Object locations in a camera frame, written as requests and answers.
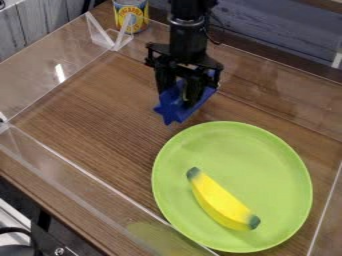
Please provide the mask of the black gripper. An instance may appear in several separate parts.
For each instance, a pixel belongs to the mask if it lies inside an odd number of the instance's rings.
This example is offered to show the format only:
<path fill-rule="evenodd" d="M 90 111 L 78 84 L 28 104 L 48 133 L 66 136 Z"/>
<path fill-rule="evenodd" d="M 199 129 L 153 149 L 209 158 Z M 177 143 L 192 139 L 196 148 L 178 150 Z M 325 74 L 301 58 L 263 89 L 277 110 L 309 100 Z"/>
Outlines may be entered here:
<path fill-rule="evenodd" d="M 181 60 L 170 55 L 169 45 L 148 43 L 144 64 L 154 71 L 157 92 L 173 86 L 177 77 L 185 80 L 182 89 L 184 106 L 191 108 L 200 100 L 205 86 L 216 88 L 220 81 L 223 64 L 207 54 L 192 60 Z"/>

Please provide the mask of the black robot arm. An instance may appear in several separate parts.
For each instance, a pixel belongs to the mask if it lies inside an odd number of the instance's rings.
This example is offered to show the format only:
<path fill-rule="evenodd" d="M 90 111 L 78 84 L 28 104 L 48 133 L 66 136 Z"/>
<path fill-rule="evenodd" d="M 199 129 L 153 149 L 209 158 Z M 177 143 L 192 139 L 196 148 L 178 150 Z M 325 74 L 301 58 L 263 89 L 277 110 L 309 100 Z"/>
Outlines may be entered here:
<path fill-rule="evenodd" d="M 217 88 L 223 64 L 207 54 L 209 14 L 217 0 L 168 0 L 169 41 L 149 42 L 145 65 L 154 70 L 157 92 L 165 92 L 176 78 L 184 81 L 181 99 L 192 107 L 204 88 Z"/>

